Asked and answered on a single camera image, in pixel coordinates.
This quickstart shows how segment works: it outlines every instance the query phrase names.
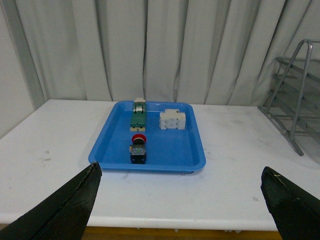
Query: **wall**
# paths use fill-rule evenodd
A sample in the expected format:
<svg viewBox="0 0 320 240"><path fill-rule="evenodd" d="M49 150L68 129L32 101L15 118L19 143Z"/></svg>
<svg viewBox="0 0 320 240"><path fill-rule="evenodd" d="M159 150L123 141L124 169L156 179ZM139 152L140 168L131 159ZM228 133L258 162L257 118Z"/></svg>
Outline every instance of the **wall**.
<svg viewBox="0 0 320 240"><path fill-rule="evenodd" d="M34 111L0 7L0 138Z"/></svg>

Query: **blue tray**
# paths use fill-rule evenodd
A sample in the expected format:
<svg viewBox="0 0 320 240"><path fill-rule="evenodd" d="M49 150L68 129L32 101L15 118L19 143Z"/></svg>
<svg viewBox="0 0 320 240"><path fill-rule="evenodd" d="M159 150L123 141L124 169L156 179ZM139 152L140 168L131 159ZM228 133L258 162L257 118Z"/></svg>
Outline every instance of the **blue tray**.
<svg viewBox="0 0 320 240"><path fill-rule="evenodd" d="M89 162L99 162L106 170L135 170L151 172L191 173L206 164L193 108L186 103L146 102L146 128L139 132L146 136L145 164L132 164L129 146L133 101L116 103L106 120L90 154ZM179 109L185 113L185 130L159 126L160 112Z"/></svg>

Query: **green circuit breaker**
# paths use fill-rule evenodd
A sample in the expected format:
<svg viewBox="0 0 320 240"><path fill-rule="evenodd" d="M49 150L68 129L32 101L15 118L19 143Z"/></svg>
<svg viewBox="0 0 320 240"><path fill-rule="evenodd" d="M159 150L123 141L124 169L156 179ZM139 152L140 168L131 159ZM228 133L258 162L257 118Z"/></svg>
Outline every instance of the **green circuit breaker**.
<svg viewBox="0 0 320 240"><path fill-rule="evenodd" d="M146 100L143 98L137 98L133 102L132 117L130 123L130 131L144 132L146 131Z"/></svg>

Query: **gray metal rack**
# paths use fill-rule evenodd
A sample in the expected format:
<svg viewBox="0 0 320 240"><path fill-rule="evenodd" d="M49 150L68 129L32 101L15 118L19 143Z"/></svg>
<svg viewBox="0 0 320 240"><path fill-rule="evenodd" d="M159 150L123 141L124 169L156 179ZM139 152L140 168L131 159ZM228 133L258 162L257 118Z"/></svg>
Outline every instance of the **gray metal rack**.
<svg viewBox="0 0 320 240"><path fill-rule="evenodd" d="M258 109L283 133L295 151L303 156L295 136L310 136L320 144L320 60L311 59L314 43L302 40L290 59L278 57L279 70L273 75L275 88ZM297 59L307 44L306 57Z"/></svg>

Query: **electrical component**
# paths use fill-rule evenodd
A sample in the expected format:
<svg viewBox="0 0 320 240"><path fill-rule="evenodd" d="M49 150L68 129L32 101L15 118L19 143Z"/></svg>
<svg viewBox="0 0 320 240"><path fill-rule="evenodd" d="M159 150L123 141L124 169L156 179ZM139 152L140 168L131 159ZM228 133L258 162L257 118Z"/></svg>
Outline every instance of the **electrical component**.
<svg viewBox="0 0 320 240"><path fill-rule="evenodd" d="M178 109L166 109L160 112L160 128L161 129L179 129L186 127L186 114L179 112Z"/></svg>
<svg viewBox="0 0 320 240"><path fill-rule="evenodd" d="M145 164L147 160L146 141L147 138L141 133L133 135L130 145L130 160L133 164Z"/></svg>
<svg viewBox="0 0 320 240"><path fill-rule="evenodd" d="M146 130L147 108L146 100L137 98L133 102L130 131L144 132Z"/></svg>

